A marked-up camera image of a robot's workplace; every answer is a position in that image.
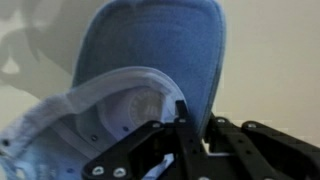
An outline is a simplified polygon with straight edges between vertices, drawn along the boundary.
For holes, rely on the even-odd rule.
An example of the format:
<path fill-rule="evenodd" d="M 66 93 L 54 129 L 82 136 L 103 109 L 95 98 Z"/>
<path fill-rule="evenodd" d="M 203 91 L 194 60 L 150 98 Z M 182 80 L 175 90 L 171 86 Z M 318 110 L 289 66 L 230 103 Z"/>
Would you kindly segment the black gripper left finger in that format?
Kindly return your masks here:
<path fill-rule="evenodd" d="M 141 180 L 167 154 L 173 162 L 157 180 L 198 180 L 204 175 L 203 146 L 183 100 L 171 123 L 149 121 L 84 165 L 82 180 Z"/>

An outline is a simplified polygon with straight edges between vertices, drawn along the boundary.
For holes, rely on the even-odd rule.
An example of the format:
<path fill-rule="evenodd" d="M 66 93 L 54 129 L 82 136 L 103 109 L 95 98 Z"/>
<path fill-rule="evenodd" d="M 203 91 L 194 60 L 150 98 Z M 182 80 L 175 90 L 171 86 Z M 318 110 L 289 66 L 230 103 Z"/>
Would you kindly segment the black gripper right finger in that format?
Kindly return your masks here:
<path fill-rule="evenodd" d="M 211 115 L 205 142 L 211 154 L 235 160 L 240 180 L 320 180 L 318 147 L 256 121 L 238 127 Z"/>

